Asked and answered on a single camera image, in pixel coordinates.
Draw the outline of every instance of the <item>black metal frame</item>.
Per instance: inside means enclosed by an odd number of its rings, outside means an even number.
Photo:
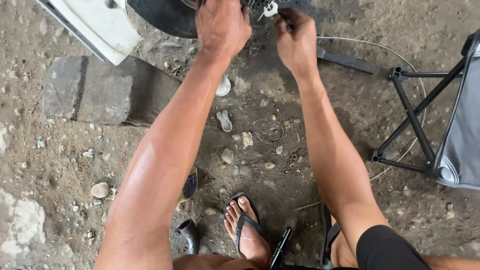
[[[460,62],[450,72],[409,72],[404,67],[395,67],[392,70],[392,74],[389,79],[393,82],[395,89],[398,93],[400,101],[404,109],[406,110],[407,118],[400,124],[400,126],[386,139],[380,147],[373,149],[370,155],[370,161],[375,163],[382,163],[399,167],[402,169],[419,172],[425,174],[426,177],[433,177],[433,166],[435,164],[436,154],[433,152],[432,147],[428,143],[427,137],[423,132],[417,117],[430,103],[455,79],[463,76],[463,70],[465,68],[467,58],[464,56]],[[402,87],[401,82],[408,78],[443,78],[437,86],[425,97],[420,104],[413,109],[408,97]],[[417,167],[408,165],[405,163],[389,160],[385,157],[385,151],[395,141],[395,139],[402,134],[402,132],[411,124],[415,135],[418,138],[420,147],[425,155],[425,165],[423,167]]]

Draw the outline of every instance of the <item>black shorts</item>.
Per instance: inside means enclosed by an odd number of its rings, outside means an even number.
[[[357,243],[357,261],[361,270],[431,269],[409,242],[385,225],[366,230]],[[313,270],[302,266],[281,265],[281,269]],[[337,270],[355,268],[338,267]]]

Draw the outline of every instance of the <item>wheel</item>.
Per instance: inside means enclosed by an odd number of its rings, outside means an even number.
[[[197,38],[195,0],[127,0],[155,28],[176,37]]]

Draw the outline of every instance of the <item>hand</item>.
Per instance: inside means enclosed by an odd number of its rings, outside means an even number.
[[[252,35],[248,6],[240,9],[239,0],[197,0],[195,24],[202,50],[230,60]]]
[[[315,21],[296,9],[280,9],[274,23],[278,54],[293,76],[318,74]]]

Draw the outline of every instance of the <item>foot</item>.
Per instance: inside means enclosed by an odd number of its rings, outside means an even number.
[[[336,223],[336,220],[332,217],[332,225]],[[358,263],[353,256],[350,247],[348,246],[347,239],[340,230],[335,240],[332,243],[332,252],[330,253],[330,259],[334,267],[352,267],[358,268]]]
[[[239,197],[238,204],[236,201],[231,201],[230,205],[227,206],[227,212],[225,214],[227,218],[224,222],[227,232],[232,240],[235,237],[238,220],[242,215],[241,210],[243,210],[244,215],[253,219],[255,222],[258,222],[247,197]],[[268,267],[268,263],[272,258],[270,247],[268,246],[267,241],[246,222],[243,223],[239,242],[240,252],[247,260],[254,262],[260,269]]]

